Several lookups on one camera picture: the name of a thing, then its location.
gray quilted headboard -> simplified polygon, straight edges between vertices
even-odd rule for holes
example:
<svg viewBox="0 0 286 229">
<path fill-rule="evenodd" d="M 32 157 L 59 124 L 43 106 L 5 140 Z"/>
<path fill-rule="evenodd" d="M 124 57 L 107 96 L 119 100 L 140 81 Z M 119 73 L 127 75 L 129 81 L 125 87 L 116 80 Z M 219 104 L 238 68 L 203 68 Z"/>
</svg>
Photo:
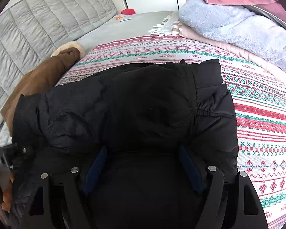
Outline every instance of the gray quilted headboard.
<svg viewBox="0 0 286 229">
<path fill-rule="evenodd" d="M 5 11 L 0 15 L 0 105 L 25 73 L 116 13 L 112 0 L 22 0 Z"/>
</svg>

red and green patterned bedspread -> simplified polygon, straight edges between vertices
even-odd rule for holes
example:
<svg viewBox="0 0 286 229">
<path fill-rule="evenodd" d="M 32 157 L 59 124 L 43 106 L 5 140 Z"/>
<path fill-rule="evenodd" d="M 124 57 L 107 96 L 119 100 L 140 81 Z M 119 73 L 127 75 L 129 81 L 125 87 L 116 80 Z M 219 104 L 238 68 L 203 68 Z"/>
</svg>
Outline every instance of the red and green patterned bedspread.
<svg viewBox="0 0 286 229">
<path fill-rule="evenodd" d="M 259 195 L 269 228 L 286 222 L 286 86 L 271 74 L 220 48 L 178 36 L 149 35 L 97 46 L 58 85 L 127 63 L 187 63 L 218 58 L 238 122 L 238 169 Z"/>
</svg>

folded blanket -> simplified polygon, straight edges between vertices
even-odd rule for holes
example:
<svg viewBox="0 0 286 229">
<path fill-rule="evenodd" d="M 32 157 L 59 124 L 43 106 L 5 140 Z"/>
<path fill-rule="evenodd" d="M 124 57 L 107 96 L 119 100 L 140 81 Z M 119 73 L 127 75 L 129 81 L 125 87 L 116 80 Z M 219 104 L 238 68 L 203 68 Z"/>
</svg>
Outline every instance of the folded blanket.
<svg viewBox="0 0 286 229">
<path fill-rule="evenodd" d="M 286 30 L 243 6 L 224 6 L 188 0 L 179 18 L 200 35 L 231 43 L 286 72 Z"/>
<path fill-rule="evenodd" d="M 12 135 L 14 112 L 21 95 L 44 93 L 55 86 L 60 77 L 80 59 L 77 48 L 61 51 L 25 74 L 1 109 L 1 115 Z"/>
<path fill-rule="evenodd" d="M 286 85 L 286 73 L 284 71 L 282 71 L 277 66 L 267 62 L 265 59 L 262 59 L 261 57 L 251 53 L 250 51 L 247 51 L 245 49 L 242 49 L 238 46 L 229 43 L 219 42 L 205 38 L 201 36 L 199 33 L 195 32 L 188 25 L 182 23 L 180 20 L 174 22 L 171 34 L 174 36 L 179 35 L 186 39 L 200 41 L 209 45 L 219 47 L 228 52 L 231 52 L 237 56 L 249 60 L 252 63 L 257 64 L 259 67 L 262 67 L 265 71 L 272 74 L 274 77 L 276 77 L 278 80 L 280 80 L 282 83 Z"/>
</svg>

black jacket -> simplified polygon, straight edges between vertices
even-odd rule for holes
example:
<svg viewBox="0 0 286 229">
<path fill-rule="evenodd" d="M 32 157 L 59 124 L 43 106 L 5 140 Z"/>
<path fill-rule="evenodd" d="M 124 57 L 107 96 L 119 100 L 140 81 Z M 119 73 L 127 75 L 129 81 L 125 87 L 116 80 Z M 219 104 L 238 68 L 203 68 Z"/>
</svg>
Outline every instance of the black jacket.
<svg viewBox="0 0 286 229">
<path fill-rule="evenodd" d="M 203 198 L 176 149 L 237 172 L 235 109 L 222 82 L 218 59 L 127 64 L 22 96 L 13 143 L 33 146 L 34 155 L 14 163 L 12 228 L 41 173 L 87 170 L 102 146 L 108 160 L 87 197 L 97 228 L 194 228 Z"/>
</svg>

light blue fleece blanket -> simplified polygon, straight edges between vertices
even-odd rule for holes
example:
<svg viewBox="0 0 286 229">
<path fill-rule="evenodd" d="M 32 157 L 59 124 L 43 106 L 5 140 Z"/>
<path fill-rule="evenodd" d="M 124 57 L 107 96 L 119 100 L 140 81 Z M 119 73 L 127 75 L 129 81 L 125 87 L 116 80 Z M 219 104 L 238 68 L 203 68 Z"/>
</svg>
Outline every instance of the light blue fleece blanket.
<svg viewBox="0 0 286 229">
<path fill-rule="evenodd" d="M 243 6 L 188 0 L 179 18 L 202 36 L 246 49 L 286 72 L 286 30 Z"/>
</svg>

